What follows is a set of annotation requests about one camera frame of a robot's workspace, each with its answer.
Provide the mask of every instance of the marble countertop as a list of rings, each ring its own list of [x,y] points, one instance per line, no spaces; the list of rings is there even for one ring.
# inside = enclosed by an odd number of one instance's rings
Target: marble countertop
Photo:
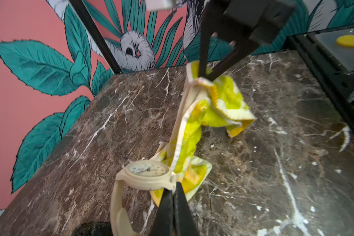
[[[0,235],[108,221],[115,174],[168,141],[185,74],[113,77],[5,210]],[[354,236],[354,137],[298,53],[249,56],[227,74],[257,120],[233,139],[203,127],[196,155],[213,169],[189,201],[201,235]],[[148,233],[149,192],[127,188],[123,205]]]

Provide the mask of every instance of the yellow button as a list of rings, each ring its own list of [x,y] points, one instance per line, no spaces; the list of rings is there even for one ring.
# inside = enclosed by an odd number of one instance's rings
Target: yellow button
[[[336,43],[344,47],[354,48],[354,35],[341,36],[336,40]]]

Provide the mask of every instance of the beige watch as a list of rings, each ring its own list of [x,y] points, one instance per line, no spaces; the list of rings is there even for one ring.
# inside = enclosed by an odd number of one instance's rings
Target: beige watch
[[[122,207],[122,190],[128,186],[140,190],[166,188],[175,190],[176,175],[169,166],[156,160],[139,160],[128,164],[116,176],[111,195],[110,224],[114,236],[142,235],[132,229],[126,210]]]

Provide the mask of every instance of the watch hand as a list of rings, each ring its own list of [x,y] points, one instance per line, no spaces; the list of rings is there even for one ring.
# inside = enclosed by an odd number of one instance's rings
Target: watch hand
[[[151,169],[151,167],[149,167],[149,168],[146,169],[146,170],[139,171],[139,172],[137,172],[137,174],[142,173],[142,172],[145,172],[145,171],[149,171],[150,169]]]

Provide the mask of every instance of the yellow towel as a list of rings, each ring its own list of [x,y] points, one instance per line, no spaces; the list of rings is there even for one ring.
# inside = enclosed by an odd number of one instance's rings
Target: yellow towel
[[[151,158],[170,166],[188,201],[212,169],[211,163],[194,156],[201,126],[225,126],[228,135],[234,137],[255,120],[231,77],[220,76],[213,82],[198,78],[198,66],[198,61],[186,65],[184,92],[172,136],[169,143],[160,143]],[[151,191],[157,206],[162,194],[163,190]]]

